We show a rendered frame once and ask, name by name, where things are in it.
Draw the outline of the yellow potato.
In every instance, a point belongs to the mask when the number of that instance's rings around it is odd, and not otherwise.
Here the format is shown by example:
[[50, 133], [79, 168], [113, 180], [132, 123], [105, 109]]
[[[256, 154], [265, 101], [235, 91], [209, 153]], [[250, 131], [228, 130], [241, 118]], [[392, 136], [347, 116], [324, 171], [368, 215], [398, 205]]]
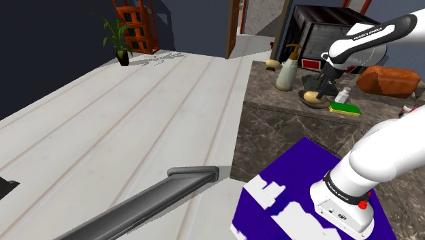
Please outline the yellow potato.
[[320, 104], [322, 103], [321, 98], [318, 98], [318, 92], [316, 91], [306, 91], [303, 95], [303, 98], [306, 102], [311, 104]]

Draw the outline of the green and yellow sponge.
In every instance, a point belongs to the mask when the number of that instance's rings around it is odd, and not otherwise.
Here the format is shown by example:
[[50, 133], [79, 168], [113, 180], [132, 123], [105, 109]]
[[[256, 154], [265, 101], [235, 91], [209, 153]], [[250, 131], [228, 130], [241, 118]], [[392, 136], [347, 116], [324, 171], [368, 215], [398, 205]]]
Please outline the green and yellow sponge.
[[362, 113], [356, 105], [343, 104], [338, 102], [331, 102], [329, 110], [332, 113], [339, 113], [343, 115], [360, 116]]

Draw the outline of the black microwave oven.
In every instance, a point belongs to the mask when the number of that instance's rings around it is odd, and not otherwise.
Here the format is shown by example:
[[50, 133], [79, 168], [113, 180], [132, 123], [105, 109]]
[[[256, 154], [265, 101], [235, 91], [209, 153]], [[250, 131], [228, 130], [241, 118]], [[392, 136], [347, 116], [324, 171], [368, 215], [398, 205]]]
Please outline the black microwave oven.
[[326, 62], [321, 54], [356, 23], [378, 24], [376, 20], [349, 8], [296, 5], [285, 44], [301, 45], [298, 51], [300, 67], [322, 70]]

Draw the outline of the blue and white robot stand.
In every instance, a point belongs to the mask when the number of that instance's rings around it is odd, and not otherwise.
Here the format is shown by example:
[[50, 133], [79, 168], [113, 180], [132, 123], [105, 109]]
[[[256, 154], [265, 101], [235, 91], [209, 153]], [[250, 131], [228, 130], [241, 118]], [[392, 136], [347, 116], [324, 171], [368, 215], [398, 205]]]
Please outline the blue and white robot stand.
[[315, 212], [309, 193], [338, 162], [299, 140], [243, 186], [230, 225], [236, 240], [354, 240]]

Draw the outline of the brown bowl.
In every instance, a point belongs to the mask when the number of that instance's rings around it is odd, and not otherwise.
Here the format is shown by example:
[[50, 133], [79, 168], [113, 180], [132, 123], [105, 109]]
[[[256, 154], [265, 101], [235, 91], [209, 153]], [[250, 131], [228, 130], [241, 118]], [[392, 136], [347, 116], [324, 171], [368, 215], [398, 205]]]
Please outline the brown bowl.
[[323, 96], [322, 97], [322, 103], [320, 103], [320, 104], [311, 104], [311, 103], [308, 103], [308, 102], [306, 102], [305, 100], [304, 100], [304, 98], [303, 98], [303, 95], [304, 95], [304, 90], [299, 90], [299, 92], [298, 92], [298, 97], [299, 97], [299, 99], [300, 99], [300, 101], [304, 104], [304, 105], [306, 105], [306, 106], [308, 106], [309, 108], [314, 108], [314, 109], [324, 109], [324, 108], [328, 108], [329, 107], [329, 105], [330, 105], [330, 100], [326, 97], [326, 96]]

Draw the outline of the black flat object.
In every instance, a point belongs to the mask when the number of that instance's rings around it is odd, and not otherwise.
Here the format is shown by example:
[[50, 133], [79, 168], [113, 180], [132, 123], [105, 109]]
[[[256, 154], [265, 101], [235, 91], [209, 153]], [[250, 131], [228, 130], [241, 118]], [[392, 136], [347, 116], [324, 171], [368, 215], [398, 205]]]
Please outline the black flat object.
[[20, 183], [17, 181], [7, 181], [4, 178], [0, 177], [0, 200], [9, 194], [14, 188], [16, 188]]

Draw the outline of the brown wooden door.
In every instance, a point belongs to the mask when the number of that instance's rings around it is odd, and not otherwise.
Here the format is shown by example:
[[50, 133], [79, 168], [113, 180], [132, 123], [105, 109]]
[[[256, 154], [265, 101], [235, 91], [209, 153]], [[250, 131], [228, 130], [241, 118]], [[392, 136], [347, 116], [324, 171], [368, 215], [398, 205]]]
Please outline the brown wooden door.
[[227, 33], [225, 45], [225, 58], [229, 59], [236, 45], [236, 30], [238, 27], [238, 16], [240, 11], [240, 0], [229, 0], [229, 11], [227, 15]]

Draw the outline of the long grey bar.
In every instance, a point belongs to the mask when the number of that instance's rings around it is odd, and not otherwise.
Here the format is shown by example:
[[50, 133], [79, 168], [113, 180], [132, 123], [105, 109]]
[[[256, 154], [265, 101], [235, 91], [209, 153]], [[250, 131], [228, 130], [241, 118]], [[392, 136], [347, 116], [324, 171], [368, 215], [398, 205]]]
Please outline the long grey bar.
[[219, 178], [217, 166], [174, 167], [168, 177], [54, 240], [116, 240]]

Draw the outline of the small white shaker bottle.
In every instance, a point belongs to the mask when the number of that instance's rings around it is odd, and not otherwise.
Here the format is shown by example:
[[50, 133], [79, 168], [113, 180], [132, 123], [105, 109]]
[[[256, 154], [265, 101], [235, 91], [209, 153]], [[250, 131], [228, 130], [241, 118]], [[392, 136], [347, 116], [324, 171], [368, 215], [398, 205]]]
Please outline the small white shaker bottle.
[[344, 87], [343, 90], [340, 91], [338, 95], [335, 97], [334, 101], [344, 104], [347, 101], [347, 98], [349, 97], [350, 91], [351, 91], [350, 87]]

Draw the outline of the small red and white object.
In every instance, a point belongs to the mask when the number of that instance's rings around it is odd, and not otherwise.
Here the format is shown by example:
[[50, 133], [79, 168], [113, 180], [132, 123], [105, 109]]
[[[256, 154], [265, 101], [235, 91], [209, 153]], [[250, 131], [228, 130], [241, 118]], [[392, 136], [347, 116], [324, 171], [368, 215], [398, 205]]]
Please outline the small red and white object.
[[418, 105], [418, 104], [414, 105], [414, 106], [413, 106], [413, 107], [411, 107], [411, 108], [409, 108], [409, 107], [407, 107], [406, 105], [404, 105], [404, 106], [402, 107], [402, 110], [399, 112], [398, 117], [399, 117], [399, 118], [402, 118], [402, 117], [404, 117], [405, 115], [409, 114], [410, 112], [412, 112], [413, 110], [415, 110], [415, 109], [416, 109], [416, 108], [418, 108], [418, 107], [419, 107], [419, 105]]

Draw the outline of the dark green angular object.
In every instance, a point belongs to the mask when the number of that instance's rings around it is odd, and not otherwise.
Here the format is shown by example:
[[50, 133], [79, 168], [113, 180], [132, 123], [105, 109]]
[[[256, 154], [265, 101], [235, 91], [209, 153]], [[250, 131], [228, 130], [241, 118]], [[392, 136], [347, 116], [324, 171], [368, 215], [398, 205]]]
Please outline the dark green angular object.
[[306, 75], [301, 78], [304, 92], [315, 91], [320, 92], [324, 77], [319, 75]]

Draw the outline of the beige soap pump bottle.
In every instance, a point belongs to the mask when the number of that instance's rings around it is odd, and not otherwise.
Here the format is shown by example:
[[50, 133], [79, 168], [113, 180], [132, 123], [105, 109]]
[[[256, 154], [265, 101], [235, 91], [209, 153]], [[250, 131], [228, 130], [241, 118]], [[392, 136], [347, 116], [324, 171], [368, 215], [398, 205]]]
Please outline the beige soap pump bottle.
[[298, 51], [302, 48], [299, 44], [288, 44], [287, 47], [294, 47], [288, 59], [282, 63], [281, 71], [274, 86], [280, 91], [291, 91], [298, 69]]

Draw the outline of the orange shelf unit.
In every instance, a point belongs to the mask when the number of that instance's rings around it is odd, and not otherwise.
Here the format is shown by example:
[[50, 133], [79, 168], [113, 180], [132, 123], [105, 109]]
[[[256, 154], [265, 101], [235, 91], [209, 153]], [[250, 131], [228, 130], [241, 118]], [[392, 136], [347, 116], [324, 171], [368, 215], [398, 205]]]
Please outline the orange shelf unit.
[[152, 0], [112, 0], [125, 42], [134, 53], [153, 55], [159, 50]]

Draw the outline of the brown bread loaf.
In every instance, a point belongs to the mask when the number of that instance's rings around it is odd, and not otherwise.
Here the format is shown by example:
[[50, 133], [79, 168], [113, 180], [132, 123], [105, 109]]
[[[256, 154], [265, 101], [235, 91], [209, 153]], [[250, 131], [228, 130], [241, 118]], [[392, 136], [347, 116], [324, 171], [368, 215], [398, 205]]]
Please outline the brown bread loaf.
[[406, 99], [420, 81], [413, 70], [374, 65], [363, 71], [356, 84], [365, 93]]

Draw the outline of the green potted plant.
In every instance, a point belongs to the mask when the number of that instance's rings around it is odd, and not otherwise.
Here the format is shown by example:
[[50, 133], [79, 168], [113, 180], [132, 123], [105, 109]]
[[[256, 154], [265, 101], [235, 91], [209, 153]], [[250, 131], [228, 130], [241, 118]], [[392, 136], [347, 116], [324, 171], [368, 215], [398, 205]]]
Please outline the green potted plant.
[[123, 20], [108, 21], [101, 14], [93, 13], [93, 15], [100, 17], [103, 20], [104, 29], [107, 27], [111, 31], [112, 35], [107, 36], [103, 39], [103, 47], [107, 41], [110, 41], [113, 45], [112, 52], [119, 61], [121, 66], [129, 65], [129, 55], [133, 55], [131, 46], [125, 41], [123, 36], [124, 32], [128, 29], [133, 29], [133, 26], [126, 24]]

